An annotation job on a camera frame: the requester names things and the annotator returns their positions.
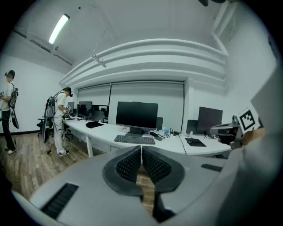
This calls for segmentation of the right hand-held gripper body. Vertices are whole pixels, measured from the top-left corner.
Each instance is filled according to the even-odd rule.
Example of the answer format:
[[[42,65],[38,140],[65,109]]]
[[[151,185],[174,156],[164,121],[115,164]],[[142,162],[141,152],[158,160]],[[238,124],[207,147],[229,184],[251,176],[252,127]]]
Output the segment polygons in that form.
[[[230,142],[230,147],[237,149],[242,147],[244,135],[247,132],[259,128],[260,123],[257,112],[249,107],[245,108],[240,113],[233,116],[232,126],[234,138],[233,141]]]

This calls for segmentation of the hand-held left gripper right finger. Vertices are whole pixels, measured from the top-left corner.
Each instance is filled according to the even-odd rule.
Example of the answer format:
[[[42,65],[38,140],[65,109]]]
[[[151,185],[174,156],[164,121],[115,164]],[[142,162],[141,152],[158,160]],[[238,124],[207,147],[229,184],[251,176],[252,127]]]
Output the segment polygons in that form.
[[[159,153],[155,147],[142,147],[142,164],[156,193],[173,192],[185,176],[184,167],[172,158]]]

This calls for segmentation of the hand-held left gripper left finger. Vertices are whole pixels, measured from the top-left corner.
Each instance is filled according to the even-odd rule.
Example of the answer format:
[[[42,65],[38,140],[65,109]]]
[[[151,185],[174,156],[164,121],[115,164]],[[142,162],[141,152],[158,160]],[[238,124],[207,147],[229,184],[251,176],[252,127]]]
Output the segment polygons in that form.
[[[102,170],[105,182],[120,195],[143,196],[136,180],[141,166],[141,146],[120,149],[120,153],[107,161]]]

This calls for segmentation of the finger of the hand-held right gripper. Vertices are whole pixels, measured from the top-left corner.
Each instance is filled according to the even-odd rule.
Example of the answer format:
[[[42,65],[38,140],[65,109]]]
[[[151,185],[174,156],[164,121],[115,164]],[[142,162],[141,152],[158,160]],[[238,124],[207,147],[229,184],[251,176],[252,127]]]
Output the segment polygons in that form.
[[[221,124],[210,128],[210,134],[214,135],[236,135],[239,125],[237,124]]]
[[[233,129],[225,130],[218,136],[218,142],[230,145],[235,140],[236,132]]]

